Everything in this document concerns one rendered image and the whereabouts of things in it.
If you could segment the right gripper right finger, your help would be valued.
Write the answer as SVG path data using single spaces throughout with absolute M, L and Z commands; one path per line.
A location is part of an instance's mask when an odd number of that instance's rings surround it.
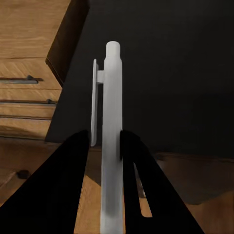
M 153 217 L 141 214 L 134 163 Z M 142 139 L 128 130 L 122 170 L 126 234 L 204 234 Z

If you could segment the swivel chair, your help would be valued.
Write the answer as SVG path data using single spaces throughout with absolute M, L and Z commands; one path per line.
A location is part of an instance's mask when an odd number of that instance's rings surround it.
M 7 177 L 6 179 L 4 179 L 2 182 L 0 182 L 0 190 L 6 185 L 6 183 L 8 183 L 10 181 L 10 179 L 14 176 L 17 175 L 18 178 L 20 179 L 27 179 L 28 176 L 28 170 L 20 170 L 20 171 L 12 171 Z

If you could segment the pen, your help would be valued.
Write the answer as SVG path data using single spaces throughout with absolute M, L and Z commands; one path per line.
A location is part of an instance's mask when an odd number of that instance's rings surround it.
M 100 234 L 123 234 L 122 59 L 120 44 L 106 44 L 104 70 L 93 68 L 91 145 L 97 142 L 98 84 L 103 86 Z

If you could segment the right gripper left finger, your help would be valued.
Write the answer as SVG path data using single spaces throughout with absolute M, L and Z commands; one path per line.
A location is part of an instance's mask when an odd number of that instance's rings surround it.
M 0 207 L 0 234 L 73 234 L 89 151 L 71 135 Z

